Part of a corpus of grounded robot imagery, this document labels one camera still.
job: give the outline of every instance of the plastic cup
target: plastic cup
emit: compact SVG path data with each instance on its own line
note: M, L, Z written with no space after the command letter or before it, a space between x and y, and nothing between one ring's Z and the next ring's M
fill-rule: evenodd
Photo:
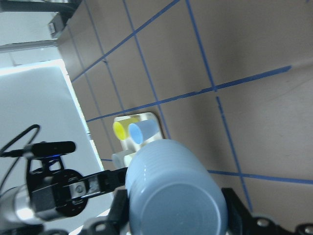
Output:
M123 140L127 139L128 136L129 136L128 126L131 123L134 123L134 122L138 122L138 119L136 119L135 117L124 119L124 120L121 120L121 121L115 121L113 123L113 126L112 126L115 136L120 141L123 141Z
M173 140L142 147L125 187L132 234L225 235L227 206L220 188L196 156Z
M124 157L125 155L129 155L132 154L133 151L131 150L124 150L118 153L113 153L112 154L112 161L114 166L116 167L116 169L120 169L120 168L124 168L125 164L124 164Z
M132 123L128 127L128 132L131 138L137 144L144 143L158 131L158 124L152 119Z

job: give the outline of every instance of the wall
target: wall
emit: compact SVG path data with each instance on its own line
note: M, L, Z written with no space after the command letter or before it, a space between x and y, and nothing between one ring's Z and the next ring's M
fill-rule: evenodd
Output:
M76 143L77 150L63 157L66 168L77 170L83 175L103 170L59 67L50 66L0 76L0 103L1 145L5 145L28 126L39 124L42 129L35 142ZM30 135L23 138L11 149L22 148L29 137ZM0 179L2 179L13 160L7 158L0 160ZM23 159L8 178L5 189L20 186L24 180ZM111 194L90 199L80 215L47 223L46 227L62 228L70 232L88 218L108 209L111 200Z
M54 12L1 12L0 46L51 40L48 23ZM0 68L60 59L56 47L0 53Z
M58 43L104 167L154 112L251 212L312 221L313 1L84 0Z

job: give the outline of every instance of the white surface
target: white surface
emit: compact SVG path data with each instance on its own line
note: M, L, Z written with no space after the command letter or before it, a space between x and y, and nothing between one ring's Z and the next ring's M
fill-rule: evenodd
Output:
M128 137L124 141L120 141L123 150L129 149L129 150L132 150L134 152L137 152L140 148L142 148L146 144L163 138L163 134L162 134L162 131L161 131L158 119L157 119L157 117L153 113L142 113L142 114L135 114L135 115L129 115L129 116L116 117L116 118L114 118L114 121L121 121L121 120L124 120L124 119L127 119L127 118L137 118L139 121L152 119L152 120L157 122L159 131L154 136L152 136L151 138L147 139L142 144L135 143L132 140L131 137Z
M66 168L83 175L103 169L90 144L84 125L74 104L60 68L38 68L0 75L0 145L1 147L32 124L41 125L35 142L74 141L76 151L63 157ZM30 134L10 149L22 148ZM0 179L12 159L0 159ZM4 189L25 183L25 160L22 159L8 178ZM110 207L112 194L90 199L78 216L46 223L47 228L72 231L88 218L95 217Z
M0 53L0 69L16 67L43 61L60 59L57 47L44 47L36 49L19 50Z

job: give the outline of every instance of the blue tape line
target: blue tape line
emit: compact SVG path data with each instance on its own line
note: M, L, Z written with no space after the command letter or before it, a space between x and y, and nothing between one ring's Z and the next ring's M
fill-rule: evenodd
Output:
M138 29L136 29L133 33L131 33L130 35L128 35L125 39L123 39L119 44L117 44L115 47L113 47L111 50L109 50L107 53L104 54L104 56L101 56L99 59L97 59L94 63L92 63L91 65L89 65L86 69L84 69L81 73L78 74L78 76L76 76L76 78L74 78L72 80L72 82L76 81L79 77L81 77L86 71L88 71L89 69L91 69L93 66L95 66L97 63L99 63L101 60L105 59L105 57L107 57L108 55L110 55L113 51L115 51L116 49L118 49L121 45L123 45L124 43L126 43L130 38L132 38L134 36L134 33L138 33L140 32L143 28L145 28L147 25L149 25L151 22L153 22L155 19L157 19L159 16L161 16L163 13L165 13L168 9L170 9L172 6L174 6L177 2L179 2L179 0L174 0L172 1L170 4L168 4L165 8L163 8L162 10L160 10L158 13L156 13L154 16L152 16L148 21L146 21L142 26L140 26Z
M238 80L235 80L235 81L226 82L226 83L217 85L216 88L219 90L219 89L223 89L223 88L226 88L226 87L236 86L236 85L239 85L239 84L242 84L242 83L251 82L251 81L254 81L254 80L261 79L261 78L277 75L277 74L280 74L280 73L283 73L283 72L288 72L290 69L291 69L291 65L285 66L285 67L278 68L278 69L275 69L275 70L270 70L270 71L259 73L259 74L253 75L253 76L241 78L241 79L238 79Z
M237 172L228 172L228 171L219 171L219 170L207 170L207 171L211 174L240 176L240 173L237 173Z
M100 160L102 160L104 162L112 162L112 159L102 159L102 158L100 158Z
M253 179L259 179L259 180L269 180L269 181L276 181L276 182L313 185L313 180L273 177L273 176L255 175L255 174L242 174L242 176L246 178L253 178Z
M282 68L279 68L279 69L276 69L276 70L271 70L271 71L268 71L268 72L264 72L264 73L261 73L261 74L267 75L268 73L271 73L271 75L276 75L276 74L279 74L281 72L287 72L290 68L291 68L291 66L286 66L286 67L282 67ZM233 81L233 82L217 85L217 87L220 86L220 89L224 89L224 88L227 88L228 86L234 86L234 85L242 84L242 83L245 83L245 82L250 82L250 81L257 80L257 79L261 79L261 78L263 78L262 76L259 76L261 74L257 74L257 75L254 75L254 76L251 76L251 77L248 77L248 78L242 78L242 79L239 79L239 80L236 80L236 81ZM171 102L171 101L174 101L174 100L184 99L184 98L188 98L188 97L191 97L191 96L208 93L208 92L211 92L211 91L213 91L212 87L204 88L204 89L202 89L201 91L198 91L198 92L189 92L189 93L177 95L177 96L174 96L174 97L171 97L171 98L168 98L168 99L163 99L163 100L160 100L158 102L153 102L153 103L141 105L141 106L138 106L138 107L130 108L130 109L125 110L125 112L131 112L131 111L135 111L135 110L139 110L139 109L143 109L143 108L148 108L148 107L155 106L155 105L158 105L158 104L168 103L168 102ZM97 120L97 119L100 119L100 118L104 118L104 117L106 118L106 117L122 114L122 113L123 112L120 111L120 112L115 112L115 113L103 115L103 116L100 116L100 117L95 117L95 118L87 120L87 122L94 121L94 120Z
M211 82L211 86L213 87L213 90L216 92L217 89L216 89L215 84L214 84L214 80L213 80L213 76L212 76L212 73L211 73L211 69L209 67L209 63L208 63L208 60L206 58L206 54L204 52L204 48L203 48L203 44L202 44L201 37L200 37L200 34L199 34L199 30L198 30L198 27L197 27L197 24L196 24L196 20L195 20L194 14L192 12L189 0L186 0L186 4L187 4L187 8L188 8L190 19L191 19L191 23L193 25L193 28L194 28L194 31L195 31L195 35L196 35L196 38L197 38L197 41L198 41L199 49L200 49L200 52L201 52L201 56L202 56L202 59L203 59L203 62L204 62L204 66L205 66L207 75L209 77L209 80Z
M89 77L88 77L87 74L85 74L85 76L86 76L87 84L88 84L89 89L90 89L90 92L91 92L91 96L92 96L92 98L93 98L93 100L94 100L94 103L95 103L95 105L96 105L98 114L101 115L100 107L99 107L99 104L98 104L98 102L97 102L97 100L96 100L96 97L95 97L95 94L94 94L94 92L93 92L93 89L92 89L92 87L91 87L91 84L90 84L90 81L89 81ZM112 141L111 141L111 138L110 138L108 129L107 129L107 127L106 127L106 125L105 125L103 119L101 120L101 123L102 123L102 125L103 125L104 131L105 131L105 133L106 133L106 135L107 135L107 138L108 138L108 140L109 140L110 147L111 147L113 153L115 153L114 145L113 145L113 143L112 143Z
M134 33L138 33L141 30L143 30L147 25L149 25L151 22L159 18L163 13L165 13L167 10L169 10L172 6L174 6L176 3L178 3L179 0L174 0L171 3L169 3L166 7L164 7L162 10L160 10L158 13L156 13L154 16L152 16L148 21L146 21L142 26L140 26L138 29L134 31Z
M245 173L236 173L236 172L228 172L228 171L219 171L219 170L207 170L211 174L219 174L219 175L229 175L229 176L243 176L245 178L252 178L258 180L269 180L275 182L283 182L283 183L294 183L294 184L305 184L305 185L313 185L313 180L304 180L304 179L295 179L295 178L284 178L284 177L274 177L274 176L266 176L266 175L256 175L256 174L245 174Z
M106 57L105 57L105 54L104 54L104 49L103 49L103 47L102 47L102 44L101 44L101 41L100 41L100 37L99 37L98 31L97 31L97 28L96 28L96 25L95 25L95 23L94 23L93 17L92 17L92 15L91 15L91 12L90 12L90 9L89 9L89 7L88 7L88 4L87 4L86 0L84 0L84 3L85 3L85 6L86 6L86 9L87 9L87 12L88 12L90 21L91 21L91 25L92 25L92 27L93 27L93 31L94 31L94 33L95 33L95 35L96 35L96 38L97 38L99 47L100 47L100 49L101 49L101 53L102 53L102 55L103 55L102 58L103 58L104 60L106 60ZM121 96L120 96L120 94L119 94L119 92L118 92L118 90L117 90L117 86L116 86L116 83L115 83L115 79L114 79L113 74L112 74L112 72L111 72L110 66L109 66L109 64L106 63L106 62L104 62L104 63L105 63L105 65L106 65L107 69L108 69L108 72L109 72L109 75L110 75L110 79L111 79L111 81L112 81L112 83L113 83L114 90L115 90L115 93L116 93L116 95L117 95L117 98L118 98L119 104L120 104L120 106L121 106L121 109L124 110L124 106L123 106L123 103L122 103L122 99L121 99Z
M234 143L233 143L231 135L230 135L230 131L229 131L229 128L228 128L226 117L224 115L224 110L223 110L220 98L218 96L216 96L216 101L217 101L217 104L219 106L219 110L220 110L220 113L221 113L222 121L223 121L223 124L224 124L224 127L225 127L225 131L226 131L226 135L227 135L228 141L229 141L230 149L231 149L231 152L233 154L233 157L234 157L234 160L235 160L235 164L236 164L237 170L238 170L239 175L240 175L240 181L241 181L241 183L243 185L243 189L244 189L244 192L245 192L245 196L246 196L246 200L248 202L249 209L250 209L250 211L253 211L251 199L249 197L245 181L244 181L244 179L243 179L243 177L241 175L242 174L241 167L240 167L239 160L238 160L238 157L237 157L237 154L236 154L236 151L235 151L235 146L234 146Z
M75 50L76 50L76 53L77 53L77 55L78 55L79 61L80 61L80 63L81 63L81 66L82 66L82 68L84 69L83 62L82 62L82 60L81 60L81 58L80 58L80 55L79 55L79 53L78 53L78 49L77 49L75 40L74 40L74 38L73 38L73 35L72 35L72 32L71 32L69 26L68 26L68 31L69 31L70 37L71 37L71 39L72 39L72 42L73 42L74 48L75 48ZM92 98L93 98L93 100L94 100L94 103L95 103L95 105L96 105L98 114L101 115L100 108L99 108L98 102L97 102L97 100L96 100L96 97L95 97L95 95L94 95L93 89L92 89L92 87L91 87L91 84L90 84L88 75L87 75L86 73L84 73L84 74L85 74L85 78L86 78L87 84L88 84L88 86L89 86L89 90L90 90L90 92L91 92L91 96L92 96ZM103 120L101 120L101 122L102 122L103 128L104 128L104 130L105 130L105 133L106 133L106 135L107 135L107 138L108 138L108 140L109 140L110 147L111 147L113 153L115 153L115 148L114 148L113 143L112 143L112 141L111 141L111 139L110 139L110 136L109 136L109 132L108 132L108 130L107 130L107 127L105 126Z
M206 54L204 52L204 48L203 48L203 44L202 44L201 37L200 37L200 34L199 34L199 30L198 30L198 27L197 27L197 24L196 24L196 20L195 20L194 14L192 12L189 0L186 0L186 5L187 5L187 8L188 8L190 19L191 19L191 22L192 22L192 25L193 25L193 28L194 28L194 32L195 32L195 35L196 35L196 38L197 38L197 41L198 41L199 49L200 49L200 52L201 52L201 55L202 55L202 59L203 59L204 65L205 65L205 69L206 69L208 78L209 78L209 80L211 82L211 86L213 87L214 92L217 92L217 88L215 86L215 83L214 83L214 80L213 80L213 76L212 76L212 73L211 73L211 69L210 69L208 60L206 58ZM232 151L235 163L236 163L237 170L241 174L240 164L239 164L239 161L238 161L238 158L237 158L237 155L236 155L235 147L234 147L234 144L233 144L231 136L230 136L228 125L227 125L227 122L226 122L226 117L224 115L224 111L223 111L223 108L222 108L222 103L221 103L220 98L218 96L216 96L216 101L217 101L218 106L219 106L219 110L220 110L220 113L221 113L221 117L222 117L223 124L224 124L225 130L226 130L226 133L227 133L227 138L228 138L228 141L229 141L229 144L230 144L230 147L231 147L231 151ZM246 185L245 185L245 181L244 181L242 176L240 176L240 181L242 183L242 186L243 186L243 189L244 189L244 192L245 192L245 196L246 196L246 200L248 202L249 209L250 209L250 211L253 211L253 207L252 207L252 203L251 203L251 200L250 200L250 197L249 197L249 193L247 191L247 188L246 188Z
M131 24L131 27L132 27L132 31L133 31L133 34L134 34L134 38L135 38L135 41L136 41L136 45L137 45L138 50L139 50L139 54L140 54L140 58L141 58L143 67L144 67L144 69L145 69L145 71L146 71L146 74L147 74L147 76L148 76L148 79L149 79L150 87L151 87L151 89L152 89L152 92L153 92L153 95L154 95L154 97L155 97L155 99L156 99L156 102L158 102L158 97L157 97L156 89L155 89L155 87L154 87L154 85L153 85L153 81L152 81L152 79L151 79L151 75L150 75L150 72L149 72L149 70L148 70L148 66L147 66L146 60L145 60L145 58L144 58L144 56L143 56L143 53L142 53L142 50L141 50L141 46L140 46L139 40L138 40L138 38L137 38L137 34L135 33L134 25L133 25L133 22L132 22L132 19L131 19L131 16L130 16L130 13L129 13L129 10L128 10L128 8L127 8L127 4L126 4L125 0L123 0L123 3L124 3L124 6L125 6L125 10L126 10L126 13L127 13L128 20L129 20L129 22L130 22L130 24ZM161 119L162 119L162 122L163 122L163 125L164 125L164 129L165 129L165 131L166 131L167 137L168 137L169 139L171 139L171 134L170 134L169 129L168 129L168 127L167 127L166 120L165 120L165 117L164 117L164 114L163 114L163 111L162 111L162 108L161 108L160 104L158 104L157 107L158 107L158 109L159 109L160 116L161 116Z

